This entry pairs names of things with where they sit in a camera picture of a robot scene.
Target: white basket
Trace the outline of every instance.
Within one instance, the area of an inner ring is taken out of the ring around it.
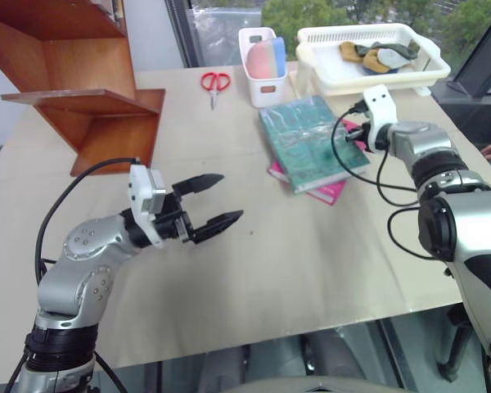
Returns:
[[[276,38],[277,35],[269,27],[250,27],[240,29],[238,32],[238,43],[240,45],[240,56],[245,75],[249,82],[251,102],[256,108],[264,108],[280,104],[284,99],[284,88],[286,86],[287,66],[283,76],[273,79],[251,78],[246,68],[247,53],[258,41]]]
[[[399,23],[310,27],[299,30],[298,40],[295,89],[301,97],[309,93],[307,89],[312,77],[325,96],[360,93],[377,84],[384,84],[389,90],[415,88],[419,94],[429,95],[430,90],[426,87],[435,84],[437,79],[445,78],[451,71],[433,41]],[[359,63],[342,59],[339,46],[344,41],[366,46],[375,41],[407,46],[414,41],[420,50],[418,58],[397,74],[367,75]]]

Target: table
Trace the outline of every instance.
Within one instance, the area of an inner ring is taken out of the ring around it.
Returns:
[[[293,196],[267,175],[271,162],[240,67],[215,111],[199,85],[205,69],[142,72],[138,88],[166,88],[153,168],[167,184],[202,173],[225,179],[184,207],[195,226],[243,209],[226,232],[201,243],[148,247],[119,271],[97,348],[112,367],[170,359],[301,332],[449,305],[461,300],[441,262],[396,248],[385,222],[393,211],[371,185],[351,179],[335,206]],[[286,100],[294,99],[287,82]],[[446,128],[468,165],[491,183],[491,167],[431,97],[391,93],[402,120]],[[328,102],[338,115],[358,95]],[[379,156],[369,156],[369,177]],[[71,181],[75,154],[32,108],[0,153],[0,382],[20,358],[36,312],[34,242],[50,205]],[[412,185],[389,159],[385,180]],[[127,175],[86,178],[55,214],[43,256],[57,258],[65,235],[85,219],[128,207]],[[388,191],[397,201],[412,194]],[[414,215],[396,219],[413,250]]]

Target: white wall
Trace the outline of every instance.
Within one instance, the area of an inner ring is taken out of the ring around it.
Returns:
[[[135,72],[183,68],[164,0],[126,0],[124,5]],[[0,94],[16,92],[0,71]],[[0,146],[24,110],[24,105],[0,99]]]

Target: scissors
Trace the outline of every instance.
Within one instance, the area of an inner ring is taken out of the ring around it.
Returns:
[[[216,107],[216,97],[220,92],[224,91],[231,83],[231,78],[228,74],[224,72],[208,72],[203,74],[200,79],[200,84],[202,88],[207,90],[211,95],[211,110],[213,111]]]

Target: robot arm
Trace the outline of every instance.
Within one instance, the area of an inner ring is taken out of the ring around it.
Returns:
[[[237,221],[242,210],[194,229],[180,204],[183,195],[204,191],[222,178],[218,174],[191,178],[174,184],[167,194],[158,171],[131,166],[131,208],[73,229],[60,258],[40,282],[40,308],[25,339],[20,393],[88,391],[98,324],[119,267],[145,246],[161,248],[165,239],[176,237],[203,242]]]
[[[402,160],[420,203],[419,240],[445,262],[470,321],[491,356],[491,187],[462,161],[448,134],[435,124],[398,122],[383,85],[363,94],[371,126],[369,150]]]

